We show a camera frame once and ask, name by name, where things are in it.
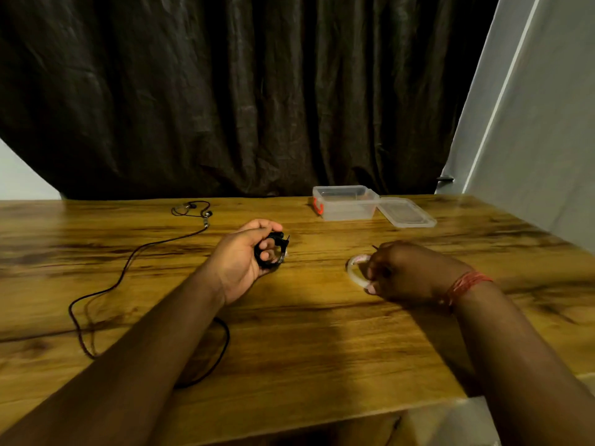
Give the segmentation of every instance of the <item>coiled black wire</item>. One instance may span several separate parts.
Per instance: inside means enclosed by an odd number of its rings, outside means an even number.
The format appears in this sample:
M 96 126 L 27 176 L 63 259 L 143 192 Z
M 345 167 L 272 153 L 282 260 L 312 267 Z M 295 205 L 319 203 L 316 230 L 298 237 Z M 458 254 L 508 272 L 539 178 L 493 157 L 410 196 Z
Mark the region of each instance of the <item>coiled black wire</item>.
M 206 206 L 201 210 L 200 216 L 189 214 L 190 209 L 196 207 L 196 203 L 206 203 Z M 202 217 L 203 219 L 206 219 L 207 217 L 205 216 L 205 212 L 211 207 L 211 204 L 205 200 L 192 200 L 191 202 L 185 203 L 183 205 L 183 207 L 186 210 L 185 212 L 179 212 L 178 207 L 173 207 L 171 209 L 171 214 L 173 214 L 174 216 Z M 205 225 L 205 227 L 200 229 L 199 231 L 188 233 L 187 235 L 182 235 L 182 236 L 178 236 L 178 237 L 171 238 L 171 239 L 163 239 L 161 241 L 154 241 L 152 243 L 146 243 L 146 244 L 143 244 L 143 245 L 135 248 L 132 251 L 132 253 L 130 254 L 130 256 L 128 257 L 128 259 L 126 260 L 126 264 L 124 265 L 124 268 L 122 269 L 122 272 L 120 273 L 120 277 L 118 278 L 118 281 L 116 283 L 114 283 L 113 285 L 111 285 L 109 288 L 107 288 L 105 290 L 101 290 L 101 291 L 93 292 L 91 294 L 83 295 L 83 296 L 79 297 L 78 299 L 73 300 L 70 303 L 70 305 L 68 306 L 68 315 L 70 316 L 70 319 L 72 319 L 72 322 L 74 324 L 74 328 L 76 330 L 77 337 L 78 337 L 78 343 L 88 358 L 90 358 L 91 360 L 95 360 L 99 357 L 99 355 L 93 354 L 93 352 L 91 352 L 87 348 L 87 345 L 85 344 L 85 340 L 83 339 L 83 330 L 81 329 L 81 326 L 78 323 L 78 320 L 76 319 L 76 316 L 73 313 L 73 307 L 81 300 L 85 300 L 85 299 L 88 299 L 89 297 L 94 297 L 96 295 L 103 295 L 103 294 L 106 294 L 112 290 L 115 290 L 115 288 L 117 288 L 122 283 L 122 280 L 124 279 L 124 276 L 126 275 L 126 271 L 130 267 L 130 263 L 132 262 L 132 259 L 141 250 L 143 250 L 147 247 L 152 247 L 152 246 L 157 246 L 159 244 L 165 244 L 165 243 L 170 243 L 172 241 L 177 241 L 178 239 L 190 238 L 192 236 L 196 236 L 200 233 L 203 233 L 207 228 L 209 228 L 208 224 Z M 199 378 L 194 379 L 190 382 L 187 382 L 187 383 L 178 383 L 175 386 L 176 389 L 188 388 L 188 387 L 191 387 L 192 385 L 196 385 L 197 383 L 202 382 L 205 378 L 207 378 L 209 375 L 211 375 L 211 373 L 215 370 L 215 368 L 217 367 L 217 365 L 219 365 L 219 362 L 223 358 L 223 355 L 225 354 L 225 351 L 227 350 L 227 346 L 229 345 L 231 334 L 229 331 L 229 327 L 227 327 L 227 324 L 222 319 L 220 319 L 219 317 L 216 317 L 214 319 L 214 321 L 217 322 L 219 325 L 221 325 L 226 332 L 226 342 L 225 342 L 225 345 L 223 346 L 223 349 L 221 350 L 219 358 L 213 364 L 213 366 L 210 367 L 202 376 L 200 376 Z

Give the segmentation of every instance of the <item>curtain fold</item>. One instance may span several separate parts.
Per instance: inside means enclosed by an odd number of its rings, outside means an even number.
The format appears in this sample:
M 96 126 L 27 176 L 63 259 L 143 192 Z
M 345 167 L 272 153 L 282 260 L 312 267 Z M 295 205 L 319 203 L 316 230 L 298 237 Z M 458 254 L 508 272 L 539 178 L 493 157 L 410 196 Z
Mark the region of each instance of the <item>curtain fold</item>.
M 0 137 L 71 199 L 433 193 L 497 0 L 0 0 Z

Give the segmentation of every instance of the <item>container handle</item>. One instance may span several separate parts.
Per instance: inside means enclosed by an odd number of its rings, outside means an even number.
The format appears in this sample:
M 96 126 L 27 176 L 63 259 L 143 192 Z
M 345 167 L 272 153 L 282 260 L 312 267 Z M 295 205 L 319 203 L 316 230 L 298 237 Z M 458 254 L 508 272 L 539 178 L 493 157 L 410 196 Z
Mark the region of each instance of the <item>container handle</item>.
M 314 211 L 316 211 L 316 213 L 318 213 L 321 216 L 324 212 L 324 203 L 321 203 L 320 208 L 318 208 L 318 201 L 316 200 L 316 197 L 314 197 Z

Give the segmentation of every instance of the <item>wooden table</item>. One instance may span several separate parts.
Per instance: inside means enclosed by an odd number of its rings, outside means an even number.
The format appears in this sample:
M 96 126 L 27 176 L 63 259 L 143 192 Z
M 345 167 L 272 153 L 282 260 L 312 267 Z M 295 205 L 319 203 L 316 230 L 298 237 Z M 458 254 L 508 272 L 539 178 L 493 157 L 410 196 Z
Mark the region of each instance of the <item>wooden table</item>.
M 595 372 L 595 258 L 472 197 L 412 197 L 435 228 L 324 222 L 306 197 L 212 199 L 212 227 L 138 257 L 115 291 L 88 305 L 101 352 L 174 288 L 223 234 L 269 217 L 291 234 L 278 272 L 221 317 L 231 343 L 204 382 L 171 398 L 154 444 L 206 444 L 392 412 L 478 393 L 454 320 L 387 303 L 345 273 L 372 245 L 410 239 L 495 278 L 577 375 Z M 0 203 L 0 430 L 89 364 L 69 302 L 117 279 L 139 244 L 198 230 L 179 200 Z M 85 319 L 85 304 L 77 307 Z M 216 355 L 209 330 L 196 366 Z

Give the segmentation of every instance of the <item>forearm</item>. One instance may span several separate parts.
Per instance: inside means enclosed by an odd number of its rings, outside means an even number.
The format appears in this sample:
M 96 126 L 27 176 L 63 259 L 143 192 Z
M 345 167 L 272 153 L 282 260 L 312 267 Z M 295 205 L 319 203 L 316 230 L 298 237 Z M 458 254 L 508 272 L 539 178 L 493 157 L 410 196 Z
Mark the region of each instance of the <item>forearm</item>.
M 200 273 L 0 437 L 5 445 L 144 444 L 223 300 Z
M 505 444 L 591 444 L 595 400 L 523 314 L 484 282 L 455 310 Z

